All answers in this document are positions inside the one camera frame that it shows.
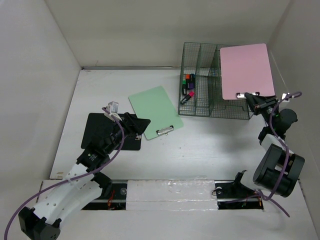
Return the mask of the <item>green clipboard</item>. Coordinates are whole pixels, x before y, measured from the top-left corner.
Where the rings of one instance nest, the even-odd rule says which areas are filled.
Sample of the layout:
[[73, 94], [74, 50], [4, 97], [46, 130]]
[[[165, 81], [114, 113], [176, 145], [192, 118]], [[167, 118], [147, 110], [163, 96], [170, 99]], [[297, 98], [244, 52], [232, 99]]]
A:
[[184, 126], [176, 107], [162, 86], [132, 94], [128, 99], [138, 118], [150, 120], [150, 124], [144, 131], [147, 140]]

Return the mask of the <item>pink clipboard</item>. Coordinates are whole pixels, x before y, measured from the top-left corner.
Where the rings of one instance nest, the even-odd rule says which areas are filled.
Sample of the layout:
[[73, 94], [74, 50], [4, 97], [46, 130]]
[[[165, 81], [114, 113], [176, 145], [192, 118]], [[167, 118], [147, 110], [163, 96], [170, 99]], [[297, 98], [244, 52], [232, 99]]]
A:
[[237, 93], [275, 95], [265, 43], [222, 47], [220, 49], [222, 98], [236, 100]]

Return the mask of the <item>green highlighter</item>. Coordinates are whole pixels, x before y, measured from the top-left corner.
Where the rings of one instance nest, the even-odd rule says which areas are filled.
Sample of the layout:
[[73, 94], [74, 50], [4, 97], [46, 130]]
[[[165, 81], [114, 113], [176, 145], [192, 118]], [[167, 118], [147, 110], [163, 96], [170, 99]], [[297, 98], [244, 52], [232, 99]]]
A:
[[182, 90], [182, 95], [186, 96], [187, 95], [187, 81], [185, 79], [182, 81], [181, 90]]

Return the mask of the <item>purple highlighter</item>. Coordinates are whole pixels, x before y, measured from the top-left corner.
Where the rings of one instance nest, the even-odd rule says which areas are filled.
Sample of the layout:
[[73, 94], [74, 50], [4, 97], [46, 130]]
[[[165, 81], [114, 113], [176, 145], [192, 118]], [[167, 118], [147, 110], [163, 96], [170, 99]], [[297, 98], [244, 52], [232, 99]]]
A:
[[188, 89], [193, 90], [195, 88], [195, 83], [193, 81], [189, 82]]

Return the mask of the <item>orange highlighter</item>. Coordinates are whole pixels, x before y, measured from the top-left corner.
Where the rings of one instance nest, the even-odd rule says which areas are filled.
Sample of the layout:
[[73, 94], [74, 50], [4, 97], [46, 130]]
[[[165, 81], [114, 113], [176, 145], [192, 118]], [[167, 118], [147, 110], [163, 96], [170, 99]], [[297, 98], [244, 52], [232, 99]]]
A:
[[190, 82], [191, 76], [189, 74], [185, 75], [185, 81], [188, 84]]

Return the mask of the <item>blue highlighter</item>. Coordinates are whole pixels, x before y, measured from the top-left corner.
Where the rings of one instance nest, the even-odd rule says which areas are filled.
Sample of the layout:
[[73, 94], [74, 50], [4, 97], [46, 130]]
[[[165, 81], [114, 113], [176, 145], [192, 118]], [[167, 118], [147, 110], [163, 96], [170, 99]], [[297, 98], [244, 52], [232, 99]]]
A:
[[190, 74], [190, 82], [193, 84], [196, 83], [196, 75], [194, 73]]

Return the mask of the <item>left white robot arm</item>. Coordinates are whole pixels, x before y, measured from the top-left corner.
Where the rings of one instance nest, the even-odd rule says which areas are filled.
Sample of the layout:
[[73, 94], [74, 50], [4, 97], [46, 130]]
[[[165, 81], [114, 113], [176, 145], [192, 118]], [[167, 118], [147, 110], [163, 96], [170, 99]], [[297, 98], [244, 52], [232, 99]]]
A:
[[113, 121], [113, 127], [97, 128], [65, 178], [47, 188], [50, 192], [43, 201], [19, 211], [20, 229], [29, 239], [57, 239], [69, 215], [94, 199], [107, 198], [113, 181], [101, 170], [113, 160], [110, 154], [118, 154], [127, 137], [142, 135], [151, 123], [128, 112], [123, 116], [105, 112], [104, 116]]

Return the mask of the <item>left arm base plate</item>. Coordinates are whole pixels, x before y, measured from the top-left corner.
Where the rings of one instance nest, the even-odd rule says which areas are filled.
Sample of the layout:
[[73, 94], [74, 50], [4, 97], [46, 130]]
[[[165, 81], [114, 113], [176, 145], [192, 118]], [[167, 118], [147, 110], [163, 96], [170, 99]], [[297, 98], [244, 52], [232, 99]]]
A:
[[101, 195], [82, 208], [85, 211], [121, 211], [126, 209], [127, 181], [116, 181], [108, 195]]

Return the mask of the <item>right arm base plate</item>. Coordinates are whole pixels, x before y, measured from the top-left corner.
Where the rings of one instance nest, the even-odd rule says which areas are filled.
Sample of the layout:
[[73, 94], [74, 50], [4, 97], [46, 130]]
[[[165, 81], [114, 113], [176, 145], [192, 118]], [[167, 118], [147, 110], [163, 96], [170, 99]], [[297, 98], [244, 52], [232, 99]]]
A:
[[212, 195], [217, 199], [218, 210], [263, 210], [262, 199], [257, 193], [244, 186], [233, 182], [215, 183]]

